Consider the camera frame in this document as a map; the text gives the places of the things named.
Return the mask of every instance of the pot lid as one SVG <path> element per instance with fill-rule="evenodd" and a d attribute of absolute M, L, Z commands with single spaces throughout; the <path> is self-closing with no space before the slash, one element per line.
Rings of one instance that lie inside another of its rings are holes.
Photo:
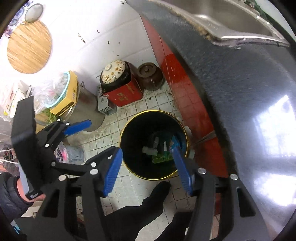
<path fill-rule="evenodd" d="M 142 78 L 151 77 L 157 70 L 157 66 L 154 63 L 147 62 L 141 64 L 138 68 L 138 76 Z"/>
<path fill-rule="evenodd" d="M 126 64 L 122 60 L 115 60 L 106 65 L 102 71 L 101 78 L 104 84 L 109 84 L 116 81 L 124 72 Z"/>

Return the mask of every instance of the hand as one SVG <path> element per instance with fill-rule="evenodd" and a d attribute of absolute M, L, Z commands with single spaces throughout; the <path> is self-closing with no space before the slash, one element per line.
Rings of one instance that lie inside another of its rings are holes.
<path fill-rule="evenodd" d="M 29 200 L 29 199 L 26 197 L 25 193 L 24 193 L 24 189 L 23 189 L 23 187 L 22 187 L 22 182 L 21 182 L 20 178 L 17 180 L 17 190 L 18 190 L 18 192 L 19 192 L 21 198 L 22 198 L 24 201 L 26 201 L 26 202 L 43 201 L 43 200 L 45 199 L 45 197 L 46 197 L 45 194 L 42 194 L 42 195 L 40 195 L 40 196 L 38 196 L 38 197 L 36 197 L 36 198 L 34 198 L 34 199 L 32 199 L 32 200 Z"/>

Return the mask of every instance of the gold rim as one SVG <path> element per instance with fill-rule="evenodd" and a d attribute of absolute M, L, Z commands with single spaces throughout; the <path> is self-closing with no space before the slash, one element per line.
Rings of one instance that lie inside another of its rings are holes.
<path fill-rule="evenodd" d="M 145 111 L 142 111 L 142 112 L 136 114 L 133 118 L 131 118 L 131 119 L 126 123 L 126 125 L 124 126 L 124 128 L 123 128 L 123 130 L 122 130 L 122 132 L 121 132 L 121 134 L 120 134 L 119 147 L 121 148 L 121 137 L 122 137 L 122 133 L 124 132 L 124 130 L 125 130 L 125 128 L 127 127 L 127 125 L 128 125 L 128 124 L 129 124 L 134 118 L 136 118 L 138 115 L 144 114 L 144 113 L 146 113 L 146 112 L 161 112 L 161 113 L 164 113 L 164 114 L 170 115 L 171 117 L 173 117 L 173 118 L 178 122 L 179 126 L 183 129 L 183 132 L 184 132 L 185 137 L 186 137 L 187 147 L 186 147 L 186 153 L 185 153 L 185 156 L 187 156 L 187 154 L 188 154 L 188 147 L 189 147 L 189 140 L 188 140 L 187 132 L 186 132 L 186 130 L 185 130 L 183 124 L 182 124 L 182 123 L 181 123 L 181 122 L 180 122 L 175 116 L 173 116 L 172 114 L 170 114 L 170 113 L 168 113 L 168 112 L 165 112 L 165 111 L 163 111 L 163 110 L 145 110 Z M 163 179 L 169 178 L 170 176 L 174 175 L 174 174 L 178 171 L 178 170 L 175 170 L 173 173 L 169 174 L 169 175 L 166 176 L 166 177 L 157 178 L 157 179 L 149 179 L 149 178 L 145 178 L 145 177 L 141 177 L 141 176 L 137 175 L 136 173 L 134 173 L 134 172 L 133 172 L 133 171 L 132 171 L 132 170 L 126 165 L 126 163 L 125 163 L 124 160 L 123 160 L 123 162 L 124 162 L 125 166 L 127 167 L 127 169 L 128 169 L 132 174 L 134 174 L 135 176 L 137 176 L 137 177 L 139 177 L 139 178 L 142 178 L 142 179 L 144 179 L 144 180 L 148 180 L 148 181 L 158 181 L 158 180 L 163 180 Z"/>

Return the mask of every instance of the floral pot lid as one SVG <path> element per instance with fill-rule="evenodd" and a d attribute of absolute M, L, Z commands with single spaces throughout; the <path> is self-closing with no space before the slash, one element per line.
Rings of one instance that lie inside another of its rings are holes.
<path fill-rule="evenodd" d="M 116 81 L 124 72 L 126 64 L 122 60 L 115 60 L 108 64 L 102 71 L 102 82 L 104 84 L 109 84 Z"/>

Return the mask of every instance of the black trash can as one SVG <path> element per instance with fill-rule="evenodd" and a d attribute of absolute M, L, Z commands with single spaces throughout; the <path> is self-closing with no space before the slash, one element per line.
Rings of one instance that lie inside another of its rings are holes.
<path fill-rule="evenodd" d="M 173 115 L 161 110 L 147 110 L 134 116 L 126 124 L 120 138 L 123 161 L 136 176 L 146 180 L 161 180 L 177 172 L 173 160 L 153 163 L 152 156 L 142 153 L 143 146 L 152 147 L 155 137 L 159 137 L 158 151 L 163 152 L 163 142 L 169 145 L 175 136 L 186 156 L 188 137 L 182 123 Z"/>

